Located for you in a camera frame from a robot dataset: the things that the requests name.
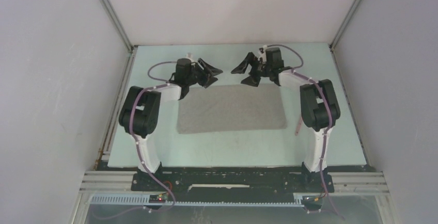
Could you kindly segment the grey cloth napkin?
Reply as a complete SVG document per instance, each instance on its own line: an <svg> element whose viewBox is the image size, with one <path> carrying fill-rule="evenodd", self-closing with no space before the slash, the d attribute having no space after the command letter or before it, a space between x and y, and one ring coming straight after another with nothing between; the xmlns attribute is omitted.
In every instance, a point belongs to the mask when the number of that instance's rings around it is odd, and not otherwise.
<svg viewBox="0 0 438 224"><path fill-rule="evenodd" d="M179 101L179 134L282 130L287 126L280 88L271 84L196 87Z"/></svg>

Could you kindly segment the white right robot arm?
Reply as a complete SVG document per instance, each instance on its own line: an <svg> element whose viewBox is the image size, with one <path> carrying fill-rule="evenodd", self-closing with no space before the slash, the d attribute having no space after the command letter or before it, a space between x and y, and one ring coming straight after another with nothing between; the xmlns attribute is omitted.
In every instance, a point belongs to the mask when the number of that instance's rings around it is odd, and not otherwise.
<svg viewBox="0 0 438 224"><path fill-rule="evenodd" d="M327 167L328 140L341 111L332 81L316 81L299 73L298 69L304 65L302 56L298 57L300 64L297 67L286 66L281 55L282 48L282 44L271 44L261 47L257 55L249 52L231 73L247 72L248 77L241 80L245 85L257 87L262 78L268 78L279 87L299 91L302 124L313 132L303 162L308 173L301 176L300 184L305 191L313 192L321 185L316 172L322 172Z"/></svg>

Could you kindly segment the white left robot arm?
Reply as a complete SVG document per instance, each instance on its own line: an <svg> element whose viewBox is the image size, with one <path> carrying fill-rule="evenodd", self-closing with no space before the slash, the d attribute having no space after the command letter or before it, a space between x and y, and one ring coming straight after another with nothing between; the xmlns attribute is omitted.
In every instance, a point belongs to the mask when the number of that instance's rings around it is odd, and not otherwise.
<svg viewBox="0 0 438 224"><path fill-rule="evenodd" d="M161 104L182 100L193 85L208 88L218 81L216 76L222 73L221 69L213 67L201 58L194 61L186 57L176 61L175 72L163 84L129 88L118 122L135 141L140 160L139 169L147 172L143 184L150 191L157 191L163 185L163 177L156 173L161 161L153 135L158 125Z"/></svg>

